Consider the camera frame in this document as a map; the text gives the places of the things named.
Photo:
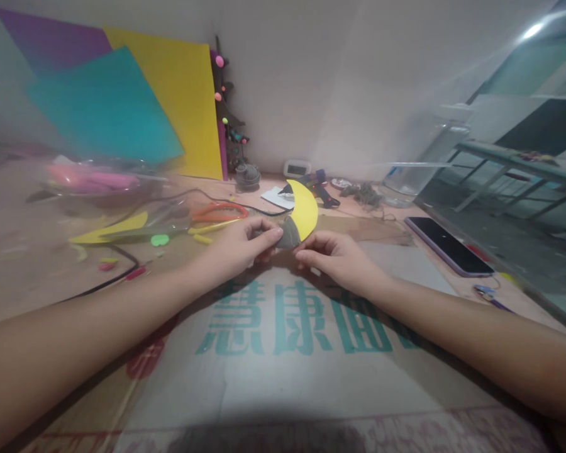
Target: left hand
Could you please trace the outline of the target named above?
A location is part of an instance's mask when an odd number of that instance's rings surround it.
[[[254,262],[268,262],[283,230],[261,216],[239,220],[226,227],[197,260],[216,284],[241,274]]]

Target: purple phone case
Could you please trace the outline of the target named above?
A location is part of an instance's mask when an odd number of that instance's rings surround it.
[[[447,255],[439,246],[437,246],[434,241],[432,241],[432,239],[430,239],[417,225],[415,225],[412,221],[411,221],[411,217],[407,217],[404,222],[409,225],[409,227],[411,227],[411,229],[417,233],[417,236],[419,236],[420,238],[422,238],[424,240],[424,242],[426,244],[428,244],[437,254],[438,256],[440,256],[450,267],[451,269],[453,269],[457,274],[459,274],[462,277],[490,277],[491,275],[494,274],[494,272],[489,272],[489,273],[485,273],[485,274],[472,274],[470,272],[466,272],[465,270],[463,270],[461,267],[459,267],[459,265],[453,261],[453,259]],[[476,259],[479,259],[480,261],[482,261],[480,259],[480,257],[478,257],[478,255],[476,255],[473,251],[471,251],[470,249],[468,249],[467,247],[465,247],[472,255],[474,255],[474,257]]]

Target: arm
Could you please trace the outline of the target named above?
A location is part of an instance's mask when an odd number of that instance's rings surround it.
[[[269,231],[250,240],[258,229]],[[195,299],[268,260],[281,235],[261,217],[239,221],[185,268],[1,322],[0,446]]]
[[[518,315],[388,276],[352,238],[316,232],[294,251],[524,404],[566,422],[566,335]]]

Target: small white device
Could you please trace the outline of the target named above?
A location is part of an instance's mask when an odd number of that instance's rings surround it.
[[[310,174],[310,162],[300,159],[289,159],[283,165],[283,174],[287,177],[301,178]]]

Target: hand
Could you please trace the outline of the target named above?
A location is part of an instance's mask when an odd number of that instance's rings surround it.
[[[201,267],[216,277],[215,285],[241,274],[254,262],[268,262],[283,230],[260,216],[236,221],[226,227],[219,238],[198,261]]]
[[[311,234],[295,250],[298,268],[315,267],[329,275],[337,284],[372,300],[374,282],[388,279],[348,235],[318,231]]]

